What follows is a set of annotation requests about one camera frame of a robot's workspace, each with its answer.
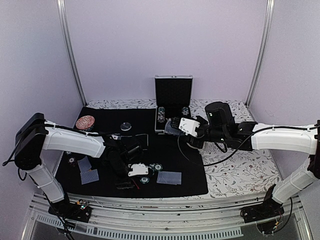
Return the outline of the blue card player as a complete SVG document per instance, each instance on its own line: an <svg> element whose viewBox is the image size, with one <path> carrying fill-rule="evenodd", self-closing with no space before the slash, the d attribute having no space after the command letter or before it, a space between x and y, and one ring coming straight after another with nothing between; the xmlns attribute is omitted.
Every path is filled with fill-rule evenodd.
<svg viewBox="0 0 320 240"><path fill-rule="evenodd" d="M175 185L175 174L169 171L160 171L156 182L158 184Z"/></svg>
<svg viewBox="0 0 320 240"><path fill-rule="evenodd" d="M77 165L81 173L88 172L92 169L91 163L87 156L78 160Z"/></svg>

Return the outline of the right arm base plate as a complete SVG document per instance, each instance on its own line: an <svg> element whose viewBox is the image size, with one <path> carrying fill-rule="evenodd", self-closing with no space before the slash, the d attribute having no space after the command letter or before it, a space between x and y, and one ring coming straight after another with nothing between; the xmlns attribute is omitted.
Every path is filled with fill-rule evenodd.
<svg viewBox="0 0 320 240"><path fill-rule="evenodd" d="M260 204L243 207L240 210L240 216L243 218L245 223L251 223L280 216L283 213L283 204L272 199L264 200Z"/></svg>

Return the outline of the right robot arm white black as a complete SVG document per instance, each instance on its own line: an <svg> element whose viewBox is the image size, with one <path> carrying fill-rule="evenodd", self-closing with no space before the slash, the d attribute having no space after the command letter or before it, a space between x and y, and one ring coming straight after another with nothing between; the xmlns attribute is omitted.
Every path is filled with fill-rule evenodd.
<svg viewBox="0 0 320 240"><path fill-rule="evenodd" d="M260 214L269 218L291 196L320 178L320 125L281 126L255 121L236 123L230 106L221 101L205 106L206 118L172 117L169 125L178 136L185 135L191 147L201 149L205 142L221 143L235 152L284 150L308 154L307 160L290 176L271 186L261 204L242 209L242 216Z"/></svg>

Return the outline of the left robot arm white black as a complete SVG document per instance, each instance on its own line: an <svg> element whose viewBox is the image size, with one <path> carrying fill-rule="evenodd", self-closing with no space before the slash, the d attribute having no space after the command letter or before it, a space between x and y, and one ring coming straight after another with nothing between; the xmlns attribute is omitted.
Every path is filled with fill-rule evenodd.
<svg viewBox="0 0 320 240"><path fill-rule="evenodd" d="M43 163L43 150L70 152L105 161L120 178L120 188L130 188L132 177L149 173L144 163L131 162L141 154L140 144L128 148L118 133L74 129L48 121L42 113L35 113L17 132L14 149L2 165L13 162L18 169L25 171L63 217L74 213L74 205Z"/></svg>

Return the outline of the blue card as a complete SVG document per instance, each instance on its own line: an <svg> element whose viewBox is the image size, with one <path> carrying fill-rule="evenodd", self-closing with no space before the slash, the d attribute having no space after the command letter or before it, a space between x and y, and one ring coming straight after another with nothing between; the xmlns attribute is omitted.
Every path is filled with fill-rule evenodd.
<svg viewBox="0 0 320 240"><path fill-rule="evenodd" d="M80 173L81 184L89 184L99 181L99 173L97 169L83 171Z"/></svg>
<svg viewBox="0 0 320 240"><path fill-rule="evenodd" d="M182 184L182 173L166 171L164 174L164 181L169 185L181 185Z"/></svg>

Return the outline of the clear round dealer button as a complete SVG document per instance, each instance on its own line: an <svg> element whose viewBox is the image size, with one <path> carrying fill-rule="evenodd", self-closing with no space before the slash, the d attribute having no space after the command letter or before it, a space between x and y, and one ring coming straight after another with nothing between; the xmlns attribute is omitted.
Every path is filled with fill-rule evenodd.
<svg viewBox="0 0 320 240"><path fill-rule="evenodd" d="M132 128L132 125L129 122L123 122L120 125L120 129L124 132L129 131Z"/></svg>

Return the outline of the red brown poker chip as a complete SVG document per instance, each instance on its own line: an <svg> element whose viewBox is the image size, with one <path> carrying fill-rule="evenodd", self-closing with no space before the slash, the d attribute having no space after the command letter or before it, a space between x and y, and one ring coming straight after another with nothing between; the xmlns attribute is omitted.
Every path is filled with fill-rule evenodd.
<svg viewBox="0 0 320 240"><path fill-rule="evenodd" d="M67 162L73 168L75 168L78 165L77 159L74 157L70 157Z"/></svg>

